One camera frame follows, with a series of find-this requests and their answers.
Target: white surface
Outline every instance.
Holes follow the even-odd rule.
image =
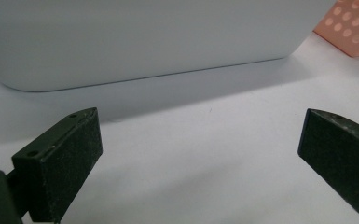
[[[334,2],[0,1],[0,80],[51,91],[282,58]]]
[[[359,59],[317,35],[270,62],[47,93],[0,84],[0,169],[92,106],[104,154],[62,223],[359,223],[297,155],[307,108],[359,122]]]

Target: pink object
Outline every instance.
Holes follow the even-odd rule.
[[[349,56],[359,56],[359,0],[338,0],[314,32]]]

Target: white container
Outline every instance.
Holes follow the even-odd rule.
[[[0,0],[0,81],[52,91],[282,58],[334,0]]]

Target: white dot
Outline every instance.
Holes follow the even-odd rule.
[[[333,19],[329,18],[329,19],[326,20],[325,24],[327,26],[329,26],[329,25],[333,24],[333,22],[334,22]]]
[[[351,17],[352,17],[351,12],[345,12],[344,15],[342,16],[342,19],[348,21]]]
[[[354,0],[352,3],[352,8],[357,9],[359,8],[359,0]]]
[[[359,25],[359,17],[352,21],[352,26],[358,26],[358,25]]]
[[[352,39],[352,42],[355,44],[359,44],[359,35],[355,35]]]
[[[351,29],[346,29],[346,30],[344,30],[343,35],[344,35],[345,37],[348,37],[348,36],[350,36],[351,34],[352,34],[352,30],[351,30]]]
[[[334,30],[335,31],[340,31],[342,29],[342,24],[341,23],[337,23],[335,26],[334,26]]]
[[[342,11],[342,7],[336,7],[333,11],[333,14],[337,16],[339,15],[339,13],[341,13],[341,11]]]

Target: white background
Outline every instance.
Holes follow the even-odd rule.
[[[297,155],[307,108],[359,123],[359,58],[318,35],[263,63],[44,93],[0,84],[0,170],[93,106],[104,154],[62,223],[359,223]]]

